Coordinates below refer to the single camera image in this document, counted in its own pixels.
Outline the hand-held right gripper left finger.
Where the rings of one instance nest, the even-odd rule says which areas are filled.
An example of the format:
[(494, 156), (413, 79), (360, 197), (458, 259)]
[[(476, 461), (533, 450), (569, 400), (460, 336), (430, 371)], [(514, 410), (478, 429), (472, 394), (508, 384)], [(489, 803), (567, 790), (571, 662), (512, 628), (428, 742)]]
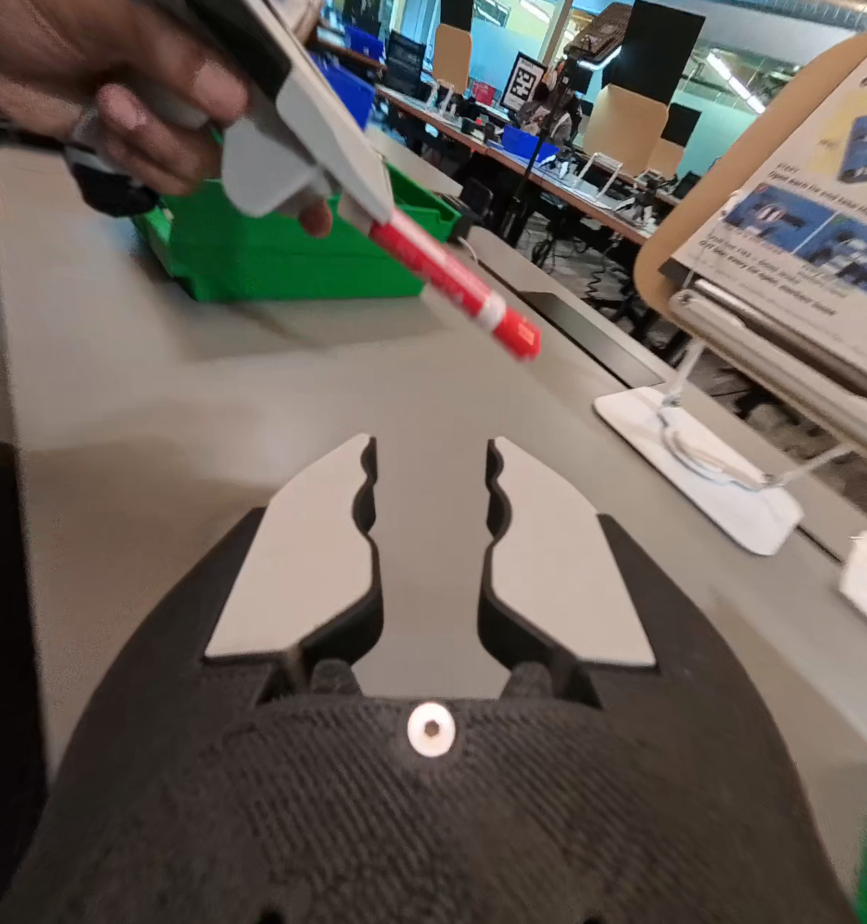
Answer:
[(359, 433), (266, 504), (204, 650), (209, 664), (358, 663), (380, 640), (377, 442)]

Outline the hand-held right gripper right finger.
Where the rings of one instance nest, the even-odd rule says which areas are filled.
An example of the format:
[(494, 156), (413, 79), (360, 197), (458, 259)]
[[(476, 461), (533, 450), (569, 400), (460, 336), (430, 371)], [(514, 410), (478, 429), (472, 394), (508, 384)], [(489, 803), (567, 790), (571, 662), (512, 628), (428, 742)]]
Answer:
[(578, 489), (504, 436), (488, 442), (485, 552), (477, 631), (509, 671), (553, 689), (591, 689), (592, 667), (653, 671), (656, 656), (601, 524)]

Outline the red dry-erase marker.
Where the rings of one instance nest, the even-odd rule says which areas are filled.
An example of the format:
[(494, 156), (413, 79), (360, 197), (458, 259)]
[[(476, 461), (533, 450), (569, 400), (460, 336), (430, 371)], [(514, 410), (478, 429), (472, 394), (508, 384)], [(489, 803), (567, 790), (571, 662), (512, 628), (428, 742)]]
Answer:
[(446, 297), (510, 355), (535, 359), (540, 328), (527, 320), (413, 219), (394, 210), (386, 223), (370, 221), (368, 237), (400, 265)]

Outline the grey desk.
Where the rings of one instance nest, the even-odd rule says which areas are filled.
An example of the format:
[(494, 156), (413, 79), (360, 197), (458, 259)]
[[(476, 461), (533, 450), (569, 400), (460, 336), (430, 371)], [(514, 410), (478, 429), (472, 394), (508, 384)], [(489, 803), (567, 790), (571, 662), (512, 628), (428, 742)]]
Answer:
[(0, 303), (47, 768), (150, 609), (250, 509), (377, 440), (377, 696), (487, 696), (476, 644), (486, 444), (504, 436), (612, 515), (724, 635), (774, 715), (855, 895), (867, 844), (867, 620), (839, 593), (867, 519), (814, 480), (772, 557), (738, 547), (594, 412), (619, 381), (553, 329), (518, 363), (437, 293), (216, 308), (156, 275), (63, 162), (0, 149)]

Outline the person's left hand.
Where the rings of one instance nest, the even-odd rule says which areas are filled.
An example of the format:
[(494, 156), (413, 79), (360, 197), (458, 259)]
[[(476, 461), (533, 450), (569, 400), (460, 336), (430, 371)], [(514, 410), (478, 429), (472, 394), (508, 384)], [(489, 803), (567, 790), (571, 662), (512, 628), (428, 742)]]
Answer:
[(187, 195), (218, 175), (217, 142), (157, 115), (139, 77), (220, 128), (249, 107), (232, 63), (150, 2), (0, 2), (0, 122), (70, 142), (95, 112), (105, 159), (156, 193)]

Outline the blue storage bin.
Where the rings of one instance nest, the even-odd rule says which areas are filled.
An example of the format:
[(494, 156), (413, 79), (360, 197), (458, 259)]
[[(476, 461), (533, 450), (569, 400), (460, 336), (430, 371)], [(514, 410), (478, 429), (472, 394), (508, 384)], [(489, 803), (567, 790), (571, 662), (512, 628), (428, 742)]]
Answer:
[(324, 52), (311, 52), (312, 61), (343, 102), (361, 131), (365, 131), (374, 103), (374, 86)]
[(505, 126), (500, 139), (500, 147), (505, 154), (516, 157), (528, 164), (533, 158), (535, 167), (541, 167), (557, 156), (559, 148), (544, 141), (539, 143), (536, 135), (528, 133), (508, 124)]

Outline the black office chair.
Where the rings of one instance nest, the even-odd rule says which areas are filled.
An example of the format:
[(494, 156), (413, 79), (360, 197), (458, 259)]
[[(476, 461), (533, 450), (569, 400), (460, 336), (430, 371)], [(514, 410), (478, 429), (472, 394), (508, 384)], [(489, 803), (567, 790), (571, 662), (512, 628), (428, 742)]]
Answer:
[(391, 30), (385, 46), (382, 86), (411, 98), (419, 98), (426, 45)]

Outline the tan and black board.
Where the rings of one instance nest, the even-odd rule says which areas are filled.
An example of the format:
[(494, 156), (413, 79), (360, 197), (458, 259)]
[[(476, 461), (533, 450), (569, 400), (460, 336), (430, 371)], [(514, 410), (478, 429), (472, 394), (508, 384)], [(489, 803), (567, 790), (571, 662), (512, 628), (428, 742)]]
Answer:
[(701, 118), (701, 111), (672, 102), (665, 127), (654, 146), (647, 169), (671, 180), (677, 175), (689, 140)]
[(631, 177), (649, 166), (705, 23), (706, 17), (683, 8), (632, 4), (620, 50), (602, 72), (583, 130), (585, 156), (601, 155)]
[(441, 1), (435, 29), (432, 76), (462, 97), (469, 86), (472, 64), (473, 1)]

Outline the wooden document stand white base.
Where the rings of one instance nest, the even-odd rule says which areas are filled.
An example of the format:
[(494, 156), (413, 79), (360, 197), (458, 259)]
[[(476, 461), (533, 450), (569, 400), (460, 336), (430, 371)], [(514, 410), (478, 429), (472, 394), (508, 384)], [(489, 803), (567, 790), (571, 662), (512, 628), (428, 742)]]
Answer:
[[(670, 387), (598, 398), (596, 414), (743, 549), (777, 553), (804, 515), (789, 485), (835, 458), (867, 458), (867, 375), (699, 278), (672, 259), (739, 192), (765, 159), (867, 56), (867, 34), (807, 64), (641, 248), (635, 270), (647, 305), (689, 336)], [(705, 349), (832, 433), (806, 463), (767, 473), (683, 408)]]

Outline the black and white tag sign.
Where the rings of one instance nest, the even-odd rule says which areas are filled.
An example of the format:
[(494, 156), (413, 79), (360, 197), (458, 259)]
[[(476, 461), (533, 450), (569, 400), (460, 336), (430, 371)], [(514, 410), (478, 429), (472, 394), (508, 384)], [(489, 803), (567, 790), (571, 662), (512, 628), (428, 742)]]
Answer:
[(517, 113), (532, 99), (545, 73), (546, 67), (542, 62), (524, 52), (518, 52), (498, 106), (509, 112)]

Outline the background work table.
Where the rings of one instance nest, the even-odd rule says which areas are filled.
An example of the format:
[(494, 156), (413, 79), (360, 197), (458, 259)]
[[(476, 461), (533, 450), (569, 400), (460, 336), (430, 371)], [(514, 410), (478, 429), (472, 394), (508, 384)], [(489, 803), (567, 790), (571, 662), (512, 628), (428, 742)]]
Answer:
[(599, 221), (615, 234), (629, 239), (638, 244), (639, 247), (643, 246), (657, 229), (657, 224), (653, 220), (650, 219), (648, 222), (643, 219), (634, 221), (626, 217), (625, 209), (616, 212), (596, 198), (589, 197), (582, 190), (566, 187), (545, 170), (534, 168), (530, 173), (527, 173), (527, 163), (519, 157), (510, 155), (500, 146), (479, 142), (473, 136), (456, 128), (453, 120), (441, 117), (437, 111), (420, 105), (419, 101), (413, 98), (404, 96), (404, 94), (385, 86), (376, 86), (375, 89), (377, 98), (385, 99), (388, 104), (405, 114), (416, 117), (427, 125), (435, 127), (440, 134), (458, 142), (472, 153), (484, 156), (510, 170), (515, 176), (523, 180), (525, 188), (534, 187), (554, 195), (556, 198), (566, 202), (566, 205), (576, 209), (580, 214)]

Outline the printed instruction sheet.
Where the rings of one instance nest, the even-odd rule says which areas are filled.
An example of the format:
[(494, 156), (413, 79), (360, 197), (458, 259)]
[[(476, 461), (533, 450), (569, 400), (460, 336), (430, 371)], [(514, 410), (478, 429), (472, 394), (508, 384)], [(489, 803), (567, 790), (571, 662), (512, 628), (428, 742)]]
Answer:
[(672, 262), (867, 375), (867, 56)]

